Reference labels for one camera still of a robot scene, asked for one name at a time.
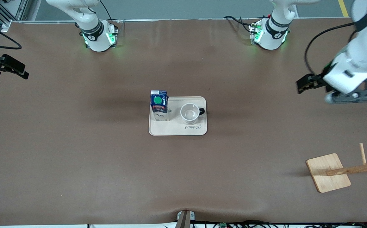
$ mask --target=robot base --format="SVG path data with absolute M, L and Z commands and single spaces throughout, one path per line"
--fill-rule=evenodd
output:
M 115 26 L 106 20 L 100 21 L 104 25 L 104 30 L 96 41 L 90 41 L 84 36 L 86 47 L 96 52 L 104 52 L 109 48 L 115 48 L 117 42 L 118 29 L 115 29 Z
M 272 38 L 272 35 L 267 32 L 265 27 L 267 20 L 269 20 L 269 18 L 264 18 L 253 24 L 253 26 L 248 26 L 251 32 L 256 32 L 256 34 L 250 33 L 251 44 L 258 44 L 267 50 L 275 50 L 285 42 L 288 32 L 286 32 L 280 39 Z

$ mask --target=wooden stand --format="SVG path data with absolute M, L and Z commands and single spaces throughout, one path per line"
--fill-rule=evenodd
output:
M 337 154 L 329 154 L 306 161 L 317 190 L 321 193 L 351 185 L 347 174 L 367 172 L 363 144 L 360 143 L 362 166 L 344 168 Z

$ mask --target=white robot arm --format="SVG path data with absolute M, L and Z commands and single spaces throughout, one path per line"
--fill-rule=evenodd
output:
M 256 26 L 250 28 L 253 34 L 253 43 L 259 44 L 267 50 L 274 50 L 285 41 L 289 25 L 292 23 L 295 12 L 294 4 L 313 4 L 321 0 L 269 0 L 273 4 L 273 11 L 269 18 L 263 18 L 256 22 Z
M 78 24 L 85 39 L 85 43 L 93 51 L 103 52 L 115 46 L 117 30 L 106 20 L 99 20 L 97 15 L 90 11 L 100 0 L 46 0 L 70 17 Z
M 326 86 L 330 104 L 367 102 L 367 0 L 354 1 L 352 19 L 357 37 L 351 40 L 319 75 L 297 81 L 298 93 Z

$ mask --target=gray floor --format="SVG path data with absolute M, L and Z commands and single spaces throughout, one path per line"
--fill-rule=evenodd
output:
M 260 17 L 271 13 L 268 0 L 102 0 L 111 17 L 116 19 L 198 19 L 234 17 Z M 353 0 L 345 0 L 350 10 Z M 107 19 L 101 4 L 93 7 L 101 19 Z M 343 17 L 338 0 L 322 0 L 313 5 L 299 5 L 300 17 Z M 59 9 L 41 1 L 36 20 L 55 21 L 71 18 Z

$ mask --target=yellow floor stripe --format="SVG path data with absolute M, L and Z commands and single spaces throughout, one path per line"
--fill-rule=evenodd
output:
M 339 7 L 341 8 L 342 15 L 344 17 L 349 17 L 348 12 L 347 12 L 347 8 L 345 7 L 344 0 L 338 0 L 338 4 L 339 4 Z

